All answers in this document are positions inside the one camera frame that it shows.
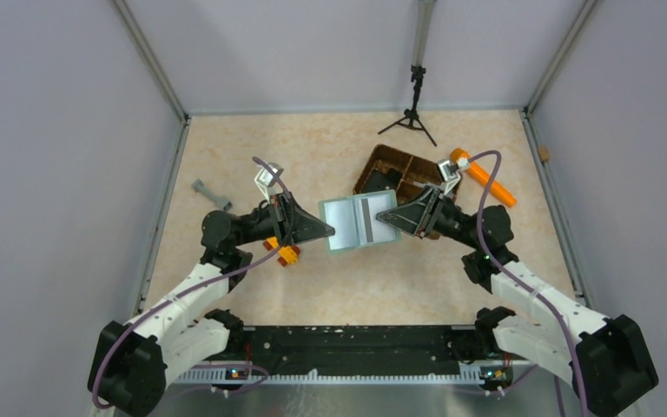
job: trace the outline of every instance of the beige table surface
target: beige table surface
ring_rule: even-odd
[[[193,117],[182,156],[147,303],[154,304],[200,258],[201,220],[215,209],[190,189],[201,178],[230,199],[238,215],[249,213],[262,196],[254,185],[252,156],[277,162],[282,180],[298,203],[319,216],[318,202],[351,195],[369,154],[378,143],[432,161],[460,146],[472,155],[498,149],[498,180],[518,199],[508,211],[515,239],[508,245],[521,261],[550,284],[572,295],[554,230],[519,114],[514,110],[423,112],[421,118],[439,146],[424,134],[393,128],[396,113],[346,113]],[[480,163],[492,167],[486,159]],[[457,204],[476,211],[482,187],[466,177]],[[487,204],[498,203],[491,196]],[[255,259],[261,242],[242,247]],[[446,238],[400,242],[330,255],[325,241],[301,246],[297,264],[283,268],[274,258],[250,271],[241,284],[214,304],[230,308],[249,325],[466,324],[482,307],[506,305],[472,284],[460,257],[471,249]]]

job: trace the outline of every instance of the white cable clip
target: white cable clip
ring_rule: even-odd
[[[530,295],[528,295],[528,303],[532,305],[533,302],[535,302],[535,298],[538,297],[538,295],[547,288],[549,288],[549,286],[546,285],[545,282],[541,282],[537,286],[533,287],[533,291]]]

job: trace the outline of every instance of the orange toy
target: orange toy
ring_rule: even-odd
[[[267,251],[270,251],[280,246],[280,244],[277,242],[276,237],[270,237],[269,239],[265,240],[262,243],[262,246],[264,246]],[[279,258],[277,258],[277,262],[280,263],[280,265],[282,265],[283,267],[286,267],[287,265],[298,262],[298,255],[300,255],[300,248],[298,248],[295,245],[283,246],[280,249],[280,252],[278,252],[277,254],[280,256]]]
[[[466,153],[462,148],[456,148],[451,153],[451,162],[457,163],[460,158],[469,159],[469,154]],[[482,167],[477,165],[475,162],[469,162],[469,168],[466,169],[466,173],[469,174],[471,178],[477,180],[478,183],[485,187],[487,182],[490,181],[490,175],[487,174],[487,171],[483,170]],[[517,202],[515,197],[508,192],[505,187],[501,186],[499,182],[492,182],[492,187],[490,188],[490,194],[494,195],[495,198],[500,200],[507,207],[512,207]]]

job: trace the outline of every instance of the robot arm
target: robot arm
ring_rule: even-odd
[[[281,168],[274,165],[274,171],[279,174]],[[129,415],[149,414],[178,376],[226,349],[229,329],[238,320],[218,310],[196,319],[246,275],[242,272],[213,281],[249,267],[252,255],[238,246],[273,236],[283,245],[300,244],[334,234],[334,228],[303,210],[291,195],[271,195],[271,176],[260,173],[255,181],[263,189],[265,200],[248,215],[212,211],[205,216],[201,226],[201,245],[205,248],[202,258],[177,287],[148,310],[154,312],[150,317],[139,314],[124,324],[112,321],[102,330],[90,370],[89,391],[109,350],[129,326],[141,320],[109,359],[98,395]]]
[[[470,280],[514,303],[538,322],[528,322],[507,308],[485,308],[475,322],[485,347],[533,361],[577,392],[564,334],[553,313],[538,299],[538,295],[545,297],[561,314],[576,345],[588,408],[593,413],[614,416],[658,384],[656,369],[636,322],[625,315],[611,319],[582,306],[537,277],[508,250],[506,243],[513,234],[503,206],[488,207],[483,212],[481,226],[486,246],[501,265],[533,288],[532,292],[494,266],[479,246],[477,216],[464,214],[446,198],[442,188],[425,186],[412,201],[379,213],[377,219],[421,239],[437,232],[474,248],[474,252],[462,257]]]

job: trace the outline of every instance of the gray wall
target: gray wall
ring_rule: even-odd
[[[643,328],[667,415],[667,2],[604,2],[537,114],[596,307]]]
[[[87,412],[179,126],[108,1],[0,1],[0,416]]]
[[[440,0],[424,108],[528,102],[582,0]],[[416,0],[130,0],[191,113],[401,109]]]

